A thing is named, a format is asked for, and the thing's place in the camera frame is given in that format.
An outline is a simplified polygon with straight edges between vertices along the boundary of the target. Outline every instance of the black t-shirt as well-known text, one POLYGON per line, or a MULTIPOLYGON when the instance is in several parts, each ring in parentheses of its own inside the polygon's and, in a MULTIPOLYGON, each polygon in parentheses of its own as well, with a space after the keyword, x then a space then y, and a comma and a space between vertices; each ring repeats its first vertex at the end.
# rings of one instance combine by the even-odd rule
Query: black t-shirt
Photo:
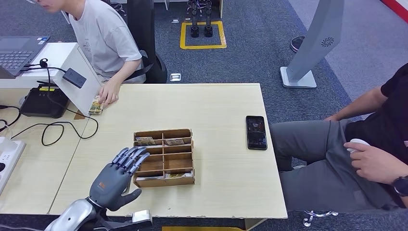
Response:
MULTIPOLYGON (((404 144, 408 141, 408 64, 381 86, 381 93, 388 99, 367 119, 348 124, 346 139, 362 139, 408 165, 408 148, 404 144)), ((382 185, 395 202, 404 207, 393 187, 382 185)))

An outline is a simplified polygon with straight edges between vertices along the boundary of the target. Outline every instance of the computer mouse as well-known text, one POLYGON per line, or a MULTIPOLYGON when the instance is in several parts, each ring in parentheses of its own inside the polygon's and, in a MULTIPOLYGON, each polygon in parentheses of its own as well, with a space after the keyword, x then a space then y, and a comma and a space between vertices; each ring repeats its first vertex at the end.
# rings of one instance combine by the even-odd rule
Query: computer mouse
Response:
MULTIPOLYGON (((367 143, 367 142, 365 142, 364 140, 361 140, 361 139, 351 139, 350 142, 351 143, 362 143, 362 144, 370 146, 369 143, 367 143)), ((347 148, 347 151, 349 151, 350 153, 353 153, 353 152, 355 152, 357 150, 354 149, 354 148, 347 148)))

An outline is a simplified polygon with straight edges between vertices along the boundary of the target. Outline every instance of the robotic finger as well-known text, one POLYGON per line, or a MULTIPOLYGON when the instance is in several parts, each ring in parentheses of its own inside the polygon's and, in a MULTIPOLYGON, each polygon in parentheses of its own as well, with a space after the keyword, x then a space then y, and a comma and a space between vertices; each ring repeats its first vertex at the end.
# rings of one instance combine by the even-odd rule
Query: robotic finger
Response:
POLYGON ((132 156, 132 154, 137 151, 140 147, 136 146, 136 147, 132 147, 129 148, 129 150, 122 156, 122 158, 119 159, 119 161, 117 162, 119 166, 123 166, 123 164, 128 160, 129 157, 132 156))
POLYGON ((124 148, 122 149, 118 155, 115 156, 115 158, 112 160, 112 164, 116 164, 122 157, 123 155, 129 150, 129 148, 124 148))
POLYGON ((135 172, 138 171, 138 169, 139 169, 140 165, 142 164, 142 162, 149 156, 150 156, 150 153, 143 154, 139 158, 139 160, 137 160, 136 163, 129 169, 129 171, 127 173, 130 174, 130 175, 135 174, 135 172))
POLYGON ((145 154, 146 152, 147 152, 146 147, 139 147, 139 149, 133 153, 133 155, 128 159, 128 161, 126 161, 126 163, 123 165, 123 168, 127 170, 141 154, 145 154))

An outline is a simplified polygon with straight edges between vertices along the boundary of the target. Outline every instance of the phone screen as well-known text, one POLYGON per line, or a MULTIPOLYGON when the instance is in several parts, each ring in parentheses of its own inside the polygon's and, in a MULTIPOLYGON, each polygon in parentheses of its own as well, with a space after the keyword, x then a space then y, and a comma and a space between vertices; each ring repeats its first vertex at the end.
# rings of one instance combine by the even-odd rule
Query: phone screen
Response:
POLYGON ((266 150, 268 148, 265 121, 262 116, 246 117, 246 138, 248 149, 266 150))

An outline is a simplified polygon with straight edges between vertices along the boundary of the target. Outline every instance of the wooden organizer box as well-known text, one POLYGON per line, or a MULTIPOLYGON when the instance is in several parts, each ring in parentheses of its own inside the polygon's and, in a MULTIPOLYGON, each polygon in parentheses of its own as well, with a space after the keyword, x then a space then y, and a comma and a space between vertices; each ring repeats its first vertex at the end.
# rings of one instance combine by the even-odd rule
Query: wooden organizer box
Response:
POLYGON ((133 176, 136 186, 143 188, 194 184, 193 141, 190 129, 135 132, 134 146, 137 145, 137 137, 152 137, 156 145, 146 146, 150 156, 133 176), (181 139, 184 144, 166 144, 166 140, 173 139, 181 139))

